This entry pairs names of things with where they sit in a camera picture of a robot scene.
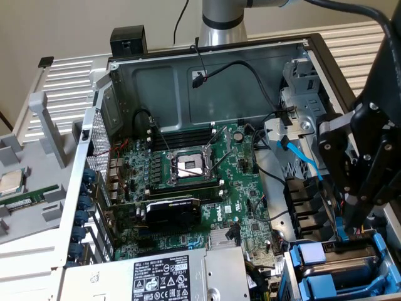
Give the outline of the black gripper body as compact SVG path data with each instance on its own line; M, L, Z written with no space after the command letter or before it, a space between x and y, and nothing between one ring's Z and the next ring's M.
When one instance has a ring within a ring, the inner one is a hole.
M366 84L357 97L354 125L400 125L400 75L396 72L390 42L396 46L400 61L400 13L394 12L390 23L392 38L384 38L373 62Z

